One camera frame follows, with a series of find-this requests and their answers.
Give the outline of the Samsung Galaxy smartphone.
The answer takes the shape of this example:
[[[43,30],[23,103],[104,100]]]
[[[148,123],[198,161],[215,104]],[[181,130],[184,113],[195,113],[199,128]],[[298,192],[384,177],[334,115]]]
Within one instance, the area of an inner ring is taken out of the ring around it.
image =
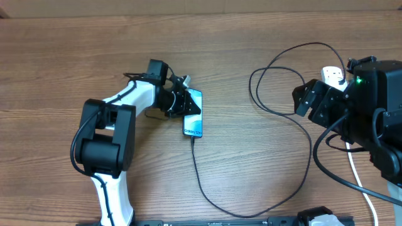
[[[184,116],[183,118],[183,134],[186,136],[202,137],[202,113],[200,115]]]

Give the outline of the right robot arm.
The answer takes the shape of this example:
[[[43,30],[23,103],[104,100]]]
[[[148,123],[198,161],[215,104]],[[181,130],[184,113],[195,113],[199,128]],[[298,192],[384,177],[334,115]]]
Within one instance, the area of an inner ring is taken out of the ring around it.
[[[325,128],[312,150],[318,168],[336,182],[394,205],[395,224],[401,225],[401,62],[374,56],[349,59],[353,78],[345,90],[313,79],[292,92],[295,114]],[[388,182],[389,195],[355,185],[329,171],[318,158],[322,141],[333,132],[357,143]]]

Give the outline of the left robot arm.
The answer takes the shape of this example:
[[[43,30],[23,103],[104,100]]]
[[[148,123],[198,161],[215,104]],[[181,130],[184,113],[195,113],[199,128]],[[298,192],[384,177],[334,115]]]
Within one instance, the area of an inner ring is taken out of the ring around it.
[[[134,225],[127,172],[134,156],[136,118],[150,108],[167,120],[183,119],[183,134],[202,137],[202,92],[190,88],[161,60],[151,59],[144,73],[126,73],[129,82],[103,100],[88,99],[70,147],[72,166],[94,182],[100,202],[97,225]]]

